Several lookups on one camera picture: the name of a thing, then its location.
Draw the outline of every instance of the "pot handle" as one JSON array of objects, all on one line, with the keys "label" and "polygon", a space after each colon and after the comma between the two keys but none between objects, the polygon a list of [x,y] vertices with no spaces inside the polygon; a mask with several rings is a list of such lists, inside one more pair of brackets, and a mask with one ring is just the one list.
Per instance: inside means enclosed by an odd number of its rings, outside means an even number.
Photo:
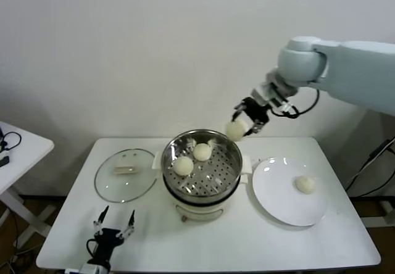
[{"label": "pot handle", "polygon": [[248,178],[252,174],[251,160],[249,156],[243,155],[243,167],[241,169],[240,183],[248,184]]}]

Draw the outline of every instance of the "stainless steel steamer basket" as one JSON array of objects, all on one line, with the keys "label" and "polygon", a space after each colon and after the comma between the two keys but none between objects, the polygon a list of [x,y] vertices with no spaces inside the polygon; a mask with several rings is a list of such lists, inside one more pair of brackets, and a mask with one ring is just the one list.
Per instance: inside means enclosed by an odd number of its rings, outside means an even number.
[{"label": "stainless steel steamer basket", "polygon": [[[193,157],[199,143],[212,146],[212,155],[205,162]],[[188,176],[173,170],[175,159],[189,157],[194,168]],[[178,135],[166,145],[162,154],[162,173],[168,191],[179,201],[192,206],[212,206],[230,197],[240,182],[243,165],[238,146],[225,135],[212,130],[191,130]]]}]

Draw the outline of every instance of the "glass lid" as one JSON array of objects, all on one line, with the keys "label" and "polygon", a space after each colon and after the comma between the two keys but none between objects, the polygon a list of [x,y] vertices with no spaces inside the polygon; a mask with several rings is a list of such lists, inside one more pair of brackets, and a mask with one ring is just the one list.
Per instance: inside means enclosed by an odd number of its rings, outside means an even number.
[{"label": "glass lid", "polygon": [[139,198],[155,183],[154,155],[144,149],[127,149],[105,160],[94,178],[94,188],[104,200],[124,203]]}]

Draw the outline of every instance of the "cable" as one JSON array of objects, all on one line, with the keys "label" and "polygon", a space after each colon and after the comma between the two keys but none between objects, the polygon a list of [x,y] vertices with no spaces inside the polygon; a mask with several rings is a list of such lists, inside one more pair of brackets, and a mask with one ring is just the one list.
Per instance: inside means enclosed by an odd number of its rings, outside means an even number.
[{"label": "cable", "polygon": [[86,250],[89,252],[89,254],[91,255],[91,257],[93,257],[93,253],[92,253],[91,249],[89,248],[89,242],[92,242],[92,241],[96,242],[95,239],[89,239],[89,240],[87,240],[87,242],[86,242]]},{"label": "cable", "polygon": [[9,261],[6,262],[6,264],[8,264],[8,266],[10,267],[10,271],[12,271],[13,274],[24,273],[31,267],[31,265],[34,264],[35,255],[33,251],[36,248],[42,246],[43,244],[42,243],[37,244],[29,249],[18,252],[17,250],[18,250],[19,228],[14,212],[10,210],[10,213],[12,218],[14,219],[14,224],[15,224],[15,247],[14,247],[14,255],[10,258]]},{"label": "cable", "polygon": [[35,245],[35,246],[33,246],[33,247],[29,248],[29,249],[26,249],[25,251],[17,252],[17,255],[26,254],[27,252],[34,251],[36,248],[38,248],[40,246],[43,246],[43,244],[44,243],[40,243],[40,244],[37,244],[37,245]]},{"label": "cable", "polygon": [[379,156],[381,156],[381,154],[384,153],[387,150],[387,148],[389,148],[392,145],[392,143],[394,141],[395,141],[395,137],[393,139],[391,139],[387,144],[385,144],[385,146],[379,152],[377,152],[377,154],[375,154],[375,156],[373,158],[369,158],[369,160],[357,172],[357,174],[355,174],[352,178],[350,178],[347,183],[349,183],[351,181],[355,181],[354,179],[357,178],[370,164],[372,164],[374,161],[376,161],[376,159],[379,158]]},{"label": "cable", "polygon": [[357,196],[356,198],[364,197],[364,196],[366,196],[366,195],[368,195],[368,194],[371,194],[371,193],[373,193],[373,192],[375,192],[375,191],[378,191],[378,190],[381,189],[381,188],[384,188],[384,186],[387,185],[387,183],[389,183],[389,182],[394,178],[394,176],[395,176],[395,169],[394,169],[394,171],[393,171],[393,174],[392,174],[392,175],[385,181],[385,183],[383,183],[381,186],[379,186],[378,188],[375,188],[375,189],[373,189],[373,190],[371,190],[371,191],[369,191],[369,192],[367,192],[367,193],[365,193],[365,194],[362,194],[362,195],[360,195],[360,196]]},{"label": "cable", "polygon": [[17,255],[19,232],[18,232],[17,218],[12,210],[10,210],[10,214],[11,214],[12,218],[14,219],[14,224],[15,224],[15,247],[14,247],[14,255],[11,257],[11,260],[12,260],[12,258],[15,255]]},{"label": "cable", "polygon": [[318,89],[316,89],[316,90],[317,90],[317,95],[315,97],[315,101],[313,102],[313,104],[310,107],[308,107],[306,110],[303,110],[300,113],[301,115],[303,115],[303,114],[309,112],[310,110],[312,110],[317,105],[317,103],[319,102],[319,100],[320,100],[320,90],[318,90]]},{"label": "cable", "polygon": [[[369,163],[369,159],[362,165],[362,167],[359,169],[359,173],[362,171],[362,169],[364,169],[365,168],[365,166],[367,165]],[[356,182],[356,180],[357,180],[357,176],[355,176],[353,179],[352,179],[352,181],[351,181],[351,183],[349,184],[349,186],[346,188],[346,192],[351,188],[351,186]]]},{"label": "cable", "polygon": [[[17,144],[15,144],[12,147],[6,147],[7,142],[5,141],[5,138],[7,137],[7,135],[10,135],[10,134],[17,135],[19,137],[19,141]],[[0,142],[1,150],[0,151],[10,151],[11,149],[16,148],[21,142],[22,142],[22,135],[21,134],[14,132],[14,131],[8,132],[8,133],[4,134],[4,136],[1,138],[1,142]]]},{"label": "cable", "polygon": [[[288,101],[278,92],[278,90],[277,90],[275,87],[273,87],[273,90],[274,90],[274,92],[276,92],[277,95],[279,95],[279,97],[281,98],[281,100],[283,100],[284,102],[288,102]],[[317,95],[316,95],[316,97],[315,97],[315,101],[313,102],[313,104],[312,104],[311,106],[309,106],[307,109],[305,109],[305,110],[303,110],[303,111],[301,111],[301,112],[300,112],[300,111],[297,109],[297,107],[295,107],[294,105],[291,105],[292,110],[295,111],[294,114],[290,114],[289,112],[283,112],[282,114],[278,114],[278,113],[276,113],[273,109],[270,109],[270,112],[271,112],[273,115],[275,115],[276,117],[284,117],[284,118],[291,118],[291,119],[298,118],[298,117],[300,117],[301,115],[306,114],[307,112],[311,111],[311,110],[317,105],[317,103],[319,102],[319,100],[320,100],[320,90],[318,90],[318,89],[315,89],[315,90],[316,90],[316,92],[317,92]]]},{"label": "cable", "polygon": [[4,262],[0,265],[0,269],[2,269],[5,265],[8,265],[8,267],[10,268],[10,271],[12,272],[12,274],[16,274],[14,268],[12,268],[12,265],[7,261]]}]

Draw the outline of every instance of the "white wall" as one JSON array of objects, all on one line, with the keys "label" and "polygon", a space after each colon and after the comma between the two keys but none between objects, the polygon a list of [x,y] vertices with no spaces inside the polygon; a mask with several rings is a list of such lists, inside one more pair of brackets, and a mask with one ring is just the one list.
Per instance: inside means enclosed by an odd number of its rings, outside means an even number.
[{"label": "white wall", "polygon": [[[220,130],[232,107],[276,64],[288,39],[395,43],[393,5],[395,0],[0,0],[0,118],[56,145],[18,188],[66,194],[99,137]],[[314,96],[304,89],[294,103],[306,107]],[[377,131],[366,143],[350,142],[363,119]],[[369,117],[326,94],[311,114],[274,118],[261,135],[314,136],[334,164],[340,153],[357,153],[362,161],[384,137],[379,115]]]}]

